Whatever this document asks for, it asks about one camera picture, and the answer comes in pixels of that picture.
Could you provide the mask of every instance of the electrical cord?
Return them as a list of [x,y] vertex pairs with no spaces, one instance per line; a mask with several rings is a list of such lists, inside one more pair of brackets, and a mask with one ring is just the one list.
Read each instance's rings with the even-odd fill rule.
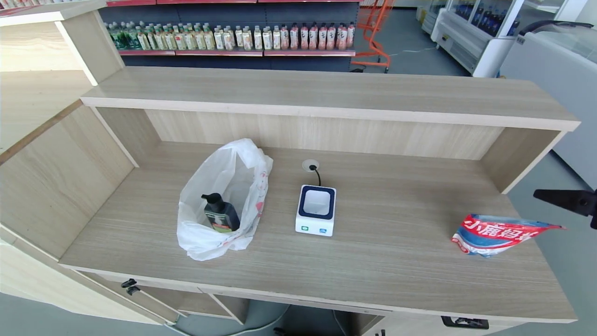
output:
[[321,176],[319,175],[319,172],[317,171],[317,166],[312,164],[309,166],[310,170],[314,170],[317,173],[317,180],[319,180],[319,186],[321,187]]
[[[284,314],[286,314],[286,312],[288,311],[288,309],[290,308],[290,306],[291,306],[291,304],[289,304],[289,305],[286,307],[286,309],[284,310],[284,312],[283,312],[283,313],[282,313],[280,316],[278,316],[278,318],[277,318],[277,319],[275,319],[275,320],[273,320],[273,321],[269,322],[269,323],[268,323],[268,324],[266,324],[266,325],[258,326],[258,327],[256,327],[256,328],[251,328],[251,329],[245,329],[245,330],[242,330],[242,331],[239,331],[239,332],[235,332],[234,334],[229,334],[229,335],[224,335],[224,336],[238,336],[238,335],[242,335],[242,334],[244,334],[244,333],[246,333],[246,332],[251,332],[251,331],[259,331],[259,330],[263,330],[263,329],[265,329],[265,328],[267,328],[267,327],[270,327],[270,326],[272,326],[273,324],[275,324],[277,321],[279,321],[279,320],[282,318],[282,316],[284,316]],[[184,335],[184,336],[193,336],[193,335],[191,335],[191,334],[189,334],[189,333],[187,333],[187,332],[184,332],[184,331],[182,331],[182,330],[180,330],[180,329],[176,328],[175,326],[171,326],[171,325],[167,325],[167,324],[164,324],[164,325],[166,326],[166,328],[168,328],[168,329],[171,329],[171,330],[173,330],[173,331],[175,331],[175,332],[178,332],[178,333],[179,333],[179,334],[181,334],[181,335]]]
[[332,310],[332,313],[334,314],[334,320],[336,320],[336,323],[338,324],[338,327],[340,327],[340,330],[342,330],[342,335],[348,336],[346,334],[346,331],[344,331],[344,328],[342,328],[342,325],[340,324],[340,321],[338,321],[338,318],[336,317],[336,311]]

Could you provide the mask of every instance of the counter top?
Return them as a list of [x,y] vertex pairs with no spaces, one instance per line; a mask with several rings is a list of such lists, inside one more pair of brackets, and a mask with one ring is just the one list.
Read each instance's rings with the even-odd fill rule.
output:
[[127,66],[81,100],[113,108],[564,131],[580,123],[532,82],[495,78]]
[[[379,310],[515,320],[576,320],[533,240],[492,258],[450,241],[469,213],[517,216],[471,160],[264,148],[273,158],[263,216],[244,251],[194,261],[179,247],[180,191],[218,148],[163,142],[105,202],[60,263],[214,291]],[[337,189],[333,237],[300,234],[301,162]]]
[[34,6],[31,8],[24,8],[9,16],[0,16],[0,27],[26,25],[28,23],[64,21],[71,17],[98,10],[105,6],[105,0],[60,2],[58,4]]

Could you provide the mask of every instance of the white wall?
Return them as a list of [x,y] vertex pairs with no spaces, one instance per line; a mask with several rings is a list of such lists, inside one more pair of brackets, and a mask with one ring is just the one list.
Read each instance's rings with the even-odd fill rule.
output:
[[588,0],[576,21],[590,23],[597,27],[597,0]]

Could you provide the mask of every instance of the checkout counter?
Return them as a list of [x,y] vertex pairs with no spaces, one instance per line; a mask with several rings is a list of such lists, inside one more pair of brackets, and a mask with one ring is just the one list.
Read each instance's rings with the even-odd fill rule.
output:
[[[533,83],[123,67],[97,10],[63,22],[81,16],[94,33],[67,29],[67,45],[91,90],[0,156],[0,232],[23,253],[145,323],[187,314],[244,323],[249,299],[352,312],[358,336],[576,320],[534,241],[490,259],[450,241],[468,213],[517,216],[505,194],[578,126]],[[246,250],[194,261],[176,237],[180,190],[241,138],[274,162],[259,227]],[[294,231],[307,158],[337,190],[333,237]],[[141,291],[128,295],[129,279]],[[443,316],[488,328],[448,327]]]

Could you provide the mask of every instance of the black pump cap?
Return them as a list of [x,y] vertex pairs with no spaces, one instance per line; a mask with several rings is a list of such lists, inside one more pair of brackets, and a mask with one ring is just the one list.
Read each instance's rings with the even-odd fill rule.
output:
[[209,203],[211,205],[211,207],[214,209],[214,211],[223,211],[224,207],[226,207],[226,205],[224,204],[224,201],[222,200],[222,195],[218,194],[218,193],[213,193],[213,194],[209,194],[209,195],[201,195],[201,198],[204,198],[207,200],[207,203]]

